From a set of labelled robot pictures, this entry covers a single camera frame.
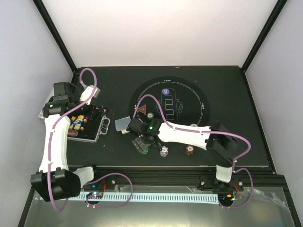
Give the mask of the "green poker chip stack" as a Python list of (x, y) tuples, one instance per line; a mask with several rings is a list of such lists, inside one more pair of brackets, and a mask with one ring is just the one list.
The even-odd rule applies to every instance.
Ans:
[(149, 149), (146, 148), (146, 149), (144, 149), (144, 150), (141, 152), (141, 154), (146, 155), (148, 152), (149, 152)]

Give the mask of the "blue poker chip stack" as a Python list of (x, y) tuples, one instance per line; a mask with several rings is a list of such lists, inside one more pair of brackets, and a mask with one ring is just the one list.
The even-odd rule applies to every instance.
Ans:
[(160, 150), (160, 155), (166, 157), (168, 155), (169, 149), (166, 146), (163, 146)]

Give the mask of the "red triangular dealer button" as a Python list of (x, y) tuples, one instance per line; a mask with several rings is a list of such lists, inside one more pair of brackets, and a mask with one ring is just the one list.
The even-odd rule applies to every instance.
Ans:
[(137, 112), (143, 113), (144, 115), (146, 115), (146, 105), (142, 105), (142, 106), (138, 107)]

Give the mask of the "purple round blind button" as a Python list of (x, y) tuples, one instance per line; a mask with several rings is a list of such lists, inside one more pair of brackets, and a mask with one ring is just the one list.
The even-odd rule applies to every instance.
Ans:
[(168, 88), (164, 88), (161, 90), (161, 93), (166, 96), (166, 95), (170, 95), (170, 90)]

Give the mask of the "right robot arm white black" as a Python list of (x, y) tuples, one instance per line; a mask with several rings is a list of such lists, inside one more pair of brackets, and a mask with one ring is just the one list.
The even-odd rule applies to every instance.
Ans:
[(132, 143), (142, 154), (148, 152), (153, 145), (161, 156), (167, 156), (169, 148), (162, 143), (180, 143), (187, 145), (186, 151), (193, 152), (194, 148), (209, 150), (215, 161), (215, 185), (225, 191), (232, 186), (232, 172), (237, 141), (229, 132), (214, 131), (210, 126), (194, 127), (152, 119), (142, 122), (131, 119), (126, 131), (137, 136)]

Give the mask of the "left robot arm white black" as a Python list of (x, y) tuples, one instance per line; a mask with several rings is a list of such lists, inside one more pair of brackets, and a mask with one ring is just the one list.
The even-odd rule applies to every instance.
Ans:
[(102, 178), (92, 166), (69, 171), (67, 164), (67, 138), (71, 124), (69, 115), (84, 106), (100, 93), (96, 85), (84, 86), (79, 100), (73, 102), (68, 82), (55, 83), (53, 96), (45, 103), (42, 113), (45, 123), (45, 148), (39, 171), (31, 175), (31, 185), (46, 202), (68, 199), (79, 195), (86, 184), (91, 189), (101, 185)]

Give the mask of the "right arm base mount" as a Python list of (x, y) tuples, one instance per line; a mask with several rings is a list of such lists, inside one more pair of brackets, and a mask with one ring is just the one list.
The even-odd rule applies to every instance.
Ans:
[(243, 190), (239, 190), (234, 183), (225, 183), (216, 179), (215, 175), (203, 175), (198, 189), (217, 194), (218, 201), (225, 207), (230, 207), (236, 200), (243, 198)]

